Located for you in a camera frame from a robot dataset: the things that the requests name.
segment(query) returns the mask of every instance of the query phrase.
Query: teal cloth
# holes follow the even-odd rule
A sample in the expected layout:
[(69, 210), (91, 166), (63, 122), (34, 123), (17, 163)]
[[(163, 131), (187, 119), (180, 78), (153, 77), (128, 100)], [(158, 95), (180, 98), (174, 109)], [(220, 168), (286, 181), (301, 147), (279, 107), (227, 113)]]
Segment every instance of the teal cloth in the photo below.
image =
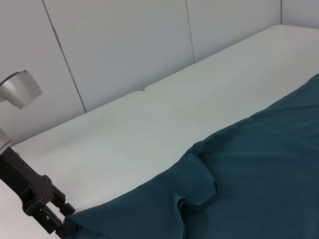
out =
[(68, 217), (70, 239), (318, 239), (318, 159), (316, 75), (151, 181)]

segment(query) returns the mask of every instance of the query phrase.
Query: white tabletop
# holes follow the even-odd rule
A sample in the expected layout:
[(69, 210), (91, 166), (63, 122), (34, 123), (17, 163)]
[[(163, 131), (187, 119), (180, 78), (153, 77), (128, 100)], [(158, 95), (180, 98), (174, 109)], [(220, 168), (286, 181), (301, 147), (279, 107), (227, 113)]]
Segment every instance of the white tabletop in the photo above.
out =
[[(170, 168), (213, 127), (135, 92), (31, 138), (14, 150), (48, 175), (77, 211), (120, 196)], [(0, 237), (44, 239), (0, 181)]]
[(145, 89), (222, 129), (319, 73), (319, 30), (273, 26)]

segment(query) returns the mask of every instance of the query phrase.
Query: white table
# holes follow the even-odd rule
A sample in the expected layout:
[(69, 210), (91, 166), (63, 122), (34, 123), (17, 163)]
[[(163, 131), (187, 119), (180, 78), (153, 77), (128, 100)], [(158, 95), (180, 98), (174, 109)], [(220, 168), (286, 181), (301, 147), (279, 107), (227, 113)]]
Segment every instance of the white table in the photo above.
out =
[[(149, 181), (216, 130), (145, 92), (135, 92), (66, 122), (14, 150), (48, 175), (77, 211), (100, 205)], [(48, 235), (0, 181), (0, 237)]]
[(319, 73), (319, 30), (273, 26), (145, 89), (183, 112), (227, 127)]

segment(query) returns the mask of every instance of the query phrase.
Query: white wall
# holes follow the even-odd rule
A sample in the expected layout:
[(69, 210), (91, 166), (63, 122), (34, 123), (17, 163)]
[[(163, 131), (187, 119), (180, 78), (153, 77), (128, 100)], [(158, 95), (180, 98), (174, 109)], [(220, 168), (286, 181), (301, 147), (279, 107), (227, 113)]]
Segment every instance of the white wall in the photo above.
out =
[(46, 0), (88, 111), (194, 63), (185, 0)]
[(15, 142), (84, 113), (41, 0), (2, 0), (0, 32), (0, 80), (28, 70), (44, 93), (23, 110), (0, 104), (0, 127)]
[(319, 28), (319, 0), (283, 0), (283, 24)]
[(280, 0), (187, 0), (195, 60), (280, 24)]

